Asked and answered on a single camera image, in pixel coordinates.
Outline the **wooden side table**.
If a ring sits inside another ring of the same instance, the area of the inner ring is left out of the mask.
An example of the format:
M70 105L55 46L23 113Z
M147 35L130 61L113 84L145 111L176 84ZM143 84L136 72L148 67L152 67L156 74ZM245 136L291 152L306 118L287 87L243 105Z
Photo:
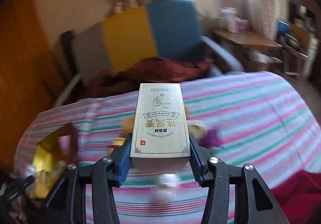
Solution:
M278 53L282 46L277 42L263 35L252 31L242 31L232 33L224 29L212 28L211 32L215 40L222 44L226 42L232 45L233 55L241 62L247 72L266 71L267 64L259 64L249 59L250 55L255 53Z

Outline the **grey yellow blue chair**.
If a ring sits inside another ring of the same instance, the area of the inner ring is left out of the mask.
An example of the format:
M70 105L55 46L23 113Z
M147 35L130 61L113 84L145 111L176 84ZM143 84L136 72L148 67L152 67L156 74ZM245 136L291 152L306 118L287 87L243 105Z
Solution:
M193 0L154 1L131 8L80 34L66 31L59 41L73 78L56 100L56 106L68 98L78 98L83 85L102 70L117 74L148 57L198 62L212 53L223 66L211 65L206 76L244 71L231 53L203 35Z

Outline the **striped bed sheet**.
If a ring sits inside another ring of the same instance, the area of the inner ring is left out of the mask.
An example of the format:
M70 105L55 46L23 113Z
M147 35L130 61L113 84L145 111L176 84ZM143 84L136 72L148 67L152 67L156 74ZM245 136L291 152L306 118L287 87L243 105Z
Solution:
M216 128L222 145L211 150L225 163L254 165L270 188L297 171L320 172L320 126L297 91L269 72L239 73L181 84L189 119ZM81 165L107 154L121 134L122 120L134 115L137 92L85 99L40 113L18 144L14 169L33 161L37 143L72 123L78 130ZM207 190L199 187L190 167L179 172L180 187L167 204L152 202L156 172L131 169L114 190L121 223L199 223Z

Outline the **gold tray box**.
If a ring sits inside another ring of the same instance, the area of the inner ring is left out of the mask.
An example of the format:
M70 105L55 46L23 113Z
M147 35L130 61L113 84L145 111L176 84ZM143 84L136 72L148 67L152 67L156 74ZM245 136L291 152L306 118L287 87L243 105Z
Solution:
M30 197L44 199L67 165L78 162L78 132L67 123L36 145L32 162L35 187Z

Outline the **dark red blanket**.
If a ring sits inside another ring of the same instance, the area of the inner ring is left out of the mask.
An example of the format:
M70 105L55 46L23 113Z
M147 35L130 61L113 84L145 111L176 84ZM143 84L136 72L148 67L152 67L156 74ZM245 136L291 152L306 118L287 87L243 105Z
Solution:
M102 70L85 87L86 98L103 98L139 90L141 83L181 83L208 77L213 61L177 62L149 57L131 68L111 74Z

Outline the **wooden wardrobe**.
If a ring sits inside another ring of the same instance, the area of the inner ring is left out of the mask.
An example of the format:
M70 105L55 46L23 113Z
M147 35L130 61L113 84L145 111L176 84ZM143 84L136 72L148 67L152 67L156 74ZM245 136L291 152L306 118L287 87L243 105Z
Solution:
M21 136L63 89L34 0L1 5L1 170L14 167Z

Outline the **white boxes on table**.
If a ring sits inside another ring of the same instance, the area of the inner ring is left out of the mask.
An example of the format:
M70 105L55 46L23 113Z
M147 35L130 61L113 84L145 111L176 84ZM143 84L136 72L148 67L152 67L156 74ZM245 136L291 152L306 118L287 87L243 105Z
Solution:
M249 21L238 16L234 7L224 7L218 16L218 27L230 33L241 33L249 28Z

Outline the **purple small item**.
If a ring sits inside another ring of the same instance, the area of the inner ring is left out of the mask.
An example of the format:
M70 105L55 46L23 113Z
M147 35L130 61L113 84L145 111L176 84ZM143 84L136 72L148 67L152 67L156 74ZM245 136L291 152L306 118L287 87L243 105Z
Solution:
M220 147L221 140L218 136L218 130L214 128L210 129L208 133L200 140L199 144L205 148Z

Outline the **beige ointment box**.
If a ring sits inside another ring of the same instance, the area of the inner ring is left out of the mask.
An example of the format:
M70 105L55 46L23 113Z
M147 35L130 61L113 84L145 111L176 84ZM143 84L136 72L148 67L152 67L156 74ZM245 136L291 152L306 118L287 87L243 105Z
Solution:
M140 85L130 152L139 171L180 171L190 142L180 84Z

